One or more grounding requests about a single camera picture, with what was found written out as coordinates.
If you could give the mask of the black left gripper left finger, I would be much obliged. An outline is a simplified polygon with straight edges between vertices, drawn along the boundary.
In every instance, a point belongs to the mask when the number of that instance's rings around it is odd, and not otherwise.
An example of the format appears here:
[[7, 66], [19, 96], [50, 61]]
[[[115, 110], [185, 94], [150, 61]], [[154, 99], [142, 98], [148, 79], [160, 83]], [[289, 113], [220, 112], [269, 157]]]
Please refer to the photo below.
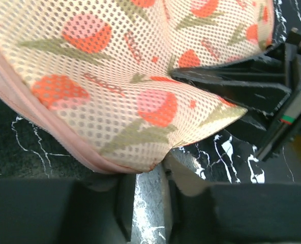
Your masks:
[[0, 179], [0, 243], [127, 243], [135, 182]]

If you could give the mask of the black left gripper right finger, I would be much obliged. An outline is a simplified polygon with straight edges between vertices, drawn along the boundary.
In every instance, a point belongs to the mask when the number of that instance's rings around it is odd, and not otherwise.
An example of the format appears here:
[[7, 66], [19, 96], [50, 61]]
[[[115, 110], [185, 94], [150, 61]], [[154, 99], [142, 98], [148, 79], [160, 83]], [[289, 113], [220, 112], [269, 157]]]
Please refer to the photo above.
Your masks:
[[301, 184], [228, 184], [163, 160], [167, 243], [301, 243]]

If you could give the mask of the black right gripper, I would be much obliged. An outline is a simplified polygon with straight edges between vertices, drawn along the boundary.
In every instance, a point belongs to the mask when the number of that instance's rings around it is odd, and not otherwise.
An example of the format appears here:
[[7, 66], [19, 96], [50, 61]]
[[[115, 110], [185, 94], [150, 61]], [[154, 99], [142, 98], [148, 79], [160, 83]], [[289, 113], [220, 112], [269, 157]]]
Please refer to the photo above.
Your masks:
[[292, 28], [284, 43], [249, 58], [176, 68], [170, 76], [250, 111], [275, 114], [256, 153], [260, 160], [278, 155], [285, 143], [301, 136], [301, 30]]

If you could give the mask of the pink floral mesh laundry bag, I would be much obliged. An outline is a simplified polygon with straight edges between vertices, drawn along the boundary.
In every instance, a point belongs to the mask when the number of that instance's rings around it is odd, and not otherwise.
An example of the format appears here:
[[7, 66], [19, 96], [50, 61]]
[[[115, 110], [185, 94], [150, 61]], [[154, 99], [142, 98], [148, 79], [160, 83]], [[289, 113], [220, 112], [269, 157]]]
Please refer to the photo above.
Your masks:
[[272, 1], [0, 1], [0, 98], [102, 173], [153, 170], [246, 113], [174, 81], [272, 41]]

